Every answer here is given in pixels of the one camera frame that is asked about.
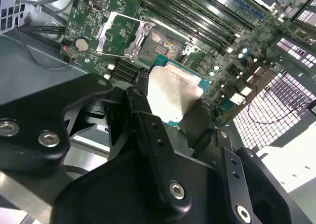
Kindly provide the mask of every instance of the silver screw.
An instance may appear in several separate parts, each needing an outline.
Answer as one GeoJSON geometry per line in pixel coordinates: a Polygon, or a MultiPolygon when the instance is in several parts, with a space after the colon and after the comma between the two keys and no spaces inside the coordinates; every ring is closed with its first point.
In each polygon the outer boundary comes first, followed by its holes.
{"type": "Polygon", "coordinates": [[[19,125],[13,121],[0,121],[0,136],[14,136],[20,131],[19,125]]]}
{"type": "Polygon", "coordinates": [[[106,85],[107,85],[107,83],[106,83],[105,81],[103,81],[103,80],[98,80],[98,83],[99,83],[100,85],[103,85],[103,86],[106,86],[106,85]]]}
{"type": "Polygon", "coordinates": [[[169,185],[169,191],[176,199],[184,199],[185,192],[181,184],[177,182],[171,182],[169,185]]]}
{"type": "Polygon", "coordinates": [[[253,157],[253,153],[251,151],[248,151],[248,155],[253,157]]]}
{"type": "Polygon", "coordinates": [[[36,5],[36,11],[38,12],[38,13],[40,13],[41,12],[41,9],[42,9],[42,6],[41,5],[36,5]]]}
{"type": "Polygon", "coordinates": [[[39,135],[38,141],[43,146],[55,147],[59,144],[60,138],[56,133],[46,131],[39,135]]]}
{"type": "Polygon", "coordinates": [[[241,205],[236,206],[236,211],[238,213],[238,216],[245,222],[245,223],[250,223],[251,222],[251,216],[248,213],[247,209],[245,209],[241,205]]]}
{"type": "Polygon", "coordinates": [[[221,135],[222,135],[223,138],[228,138],[227,134],[225,132],[223,132],[223,131],[221,131],[221,135]]]}

